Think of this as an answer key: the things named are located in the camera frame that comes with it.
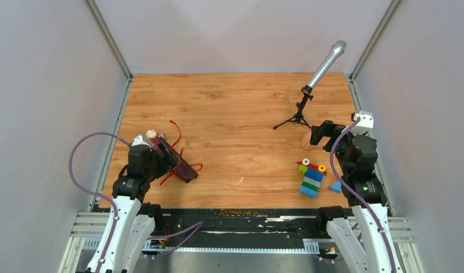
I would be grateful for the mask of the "maroon flower bouquet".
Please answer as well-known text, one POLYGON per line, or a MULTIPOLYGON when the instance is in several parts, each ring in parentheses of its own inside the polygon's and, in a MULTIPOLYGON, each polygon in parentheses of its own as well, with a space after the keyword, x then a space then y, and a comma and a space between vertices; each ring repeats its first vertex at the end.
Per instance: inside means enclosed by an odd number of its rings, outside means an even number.
MULTIPOLYGON (((154 140, 156 137, 160 137, 160 138, 164 139, 173 149, 175 149, 174 144, 170 144, 165 139, 164 133, 158 133, 155 130, 148 130, 145 133, 145 136, 147 137, 147 141, 150 144, 150 164, 151 164, 151 167, 154 169, 154 167, 153 167, 153 158, 152 158, 152 155, 153 155, 154 151, 153 151, 153 149, 151 147, 151 141, 154 140)), ((191 180, 194 180, 194 179, 196 179, 198 177, 198 172, 193 168, 194 165, 189 164, 184 160, 184 158, 183 158, 183 150, 181 150, 180 152, 177 152, 177 153, 181 156, 181 160, 180 160, 179 164, 172 171, 164 174, 166 176, 161 180, 159 185, 164 184, 165 181, 167 181, 172 176, 178 177, 179 179, 181 179, 185 183, 189 183, 191 180)))

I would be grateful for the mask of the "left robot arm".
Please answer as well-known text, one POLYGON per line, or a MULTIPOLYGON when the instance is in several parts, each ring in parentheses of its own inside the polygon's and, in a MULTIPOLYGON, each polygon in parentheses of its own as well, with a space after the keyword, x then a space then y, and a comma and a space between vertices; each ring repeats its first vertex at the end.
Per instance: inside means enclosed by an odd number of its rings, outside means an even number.
POLYGON ((133 272, 148 235, 160 234, 159 205, 143 204, 153 180, 176 167, 180 155, 163 138, 140 134, 130 144, 128 162, 113 184, 110 210, 100 243, 86 272, 133 272))

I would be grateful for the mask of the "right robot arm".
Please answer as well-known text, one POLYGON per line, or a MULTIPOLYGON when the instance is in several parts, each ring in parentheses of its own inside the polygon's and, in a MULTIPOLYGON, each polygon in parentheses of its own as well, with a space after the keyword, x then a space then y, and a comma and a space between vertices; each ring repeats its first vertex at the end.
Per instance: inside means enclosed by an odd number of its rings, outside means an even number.
POLYGON ((320 236, 334 239, 351 272, 401 272, 388 223, 387 198, 375 173, 377 141, 367 136, 372 128, 368 115, 354 115, 349 126, 325 120, 311 127, 311 145, 329 138, 323 149, 330 154, 331 170, 341 183, 362 238, 354 237, 339 206, 321 208, 315 229, 320 236))

